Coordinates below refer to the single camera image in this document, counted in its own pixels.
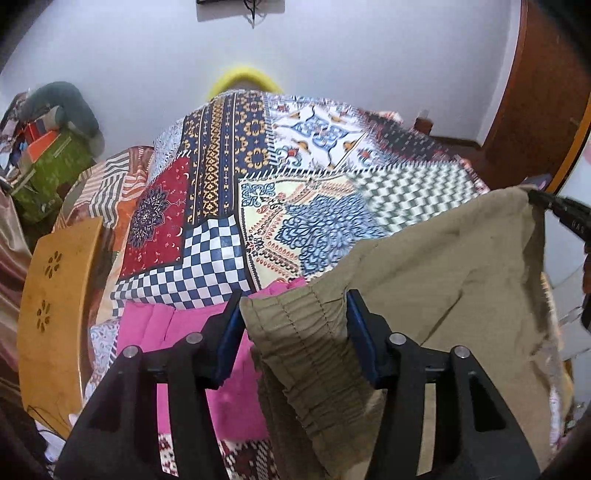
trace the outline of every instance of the bed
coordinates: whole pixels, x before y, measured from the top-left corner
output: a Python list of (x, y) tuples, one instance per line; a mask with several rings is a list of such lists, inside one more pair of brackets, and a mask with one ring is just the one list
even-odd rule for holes
[[(179, 310), (278, 279), (314, 279), (363, 238), (392, 235), (488, 192), (470, 162), (394, 112), (233, 90), (80, 175), (54, 229), (102, 217), (108, 253), (87, 318), (93, 372), (119, 352), (127, 301)], [(163, 469), (176, 474), (169, 434)], [(268, 440), (220, 449), (231, 476), (277, 478)]]

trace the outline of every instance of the beige fabric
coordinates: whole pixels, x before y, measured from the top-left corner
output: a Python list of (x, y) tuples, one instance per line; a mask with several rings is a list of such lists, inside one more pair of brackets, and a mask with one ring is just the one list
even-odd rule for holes
[(549, 329), (543, 249), (543, 212), (514, 187), (392, 237), (361, 240), (306, 287), (242, 299), (249, 336), (282, 385), (266, 395), (284, 396), (329, 476), (370, 457), (383, 395), (361, 377), (347, 341), (344, 293), (357, 288), (393, 331), (428, 348), (468, 346), (546, 465), (548, 391), (533, 359)]

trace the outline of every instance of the striped fabric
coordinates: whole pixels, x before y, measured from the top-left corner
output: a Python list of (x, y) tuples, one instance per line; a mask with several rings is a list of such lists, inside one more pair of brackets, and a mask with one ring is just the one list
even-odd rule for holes
[[(109, 272), (122, 248), (135, 204), (146, 186), (153, 152), (152, 147), (131, 147), (94, 165), (80, 174), (64, 200), (54, 231), (87, 218), (103, 217), (107, 251), (99, 271)], [(88, 325), (108, 319), (96, 317), (104, 288), (104, 284), (97, 285), (91, 293)]]

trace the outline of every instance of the red patterned fabric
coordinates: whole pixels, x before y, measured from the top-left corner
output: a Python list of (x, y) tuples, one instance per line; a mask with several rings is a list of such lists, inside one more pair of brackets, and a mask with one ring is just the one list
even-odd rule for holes
[(129, 224), (120, 279), (180, 260), (189, 158), (173, 161), (139, 198)]

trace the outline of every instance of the metal screw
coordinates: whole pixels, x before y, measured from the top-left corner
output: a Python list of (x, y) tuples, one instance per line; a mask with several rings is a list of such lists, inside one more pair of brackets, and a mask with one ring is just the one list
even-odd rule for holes
[(132, 358), (135, 357), (138, 352), (139, 348), (137, 348), (135, 345), (129, 345), (123, 349), (123, 356), (126, 358)]
[(403, 345), (406, 342), (406, 337), (402, 333), (393, 333), (388, 339), (394, 345)]
[(463, 345), (455, 347), (453, 352), (460, 358), (468, 358), (470, 356), (470, 350)]
[(189, 333), (185, 337), (185, 340), (187, 341), (187, 343), (190, 343), (191, 345), (195, 345), (203, 340), (203, 335), (201, 335), (201, 333), (199, 333), (199, 332)]

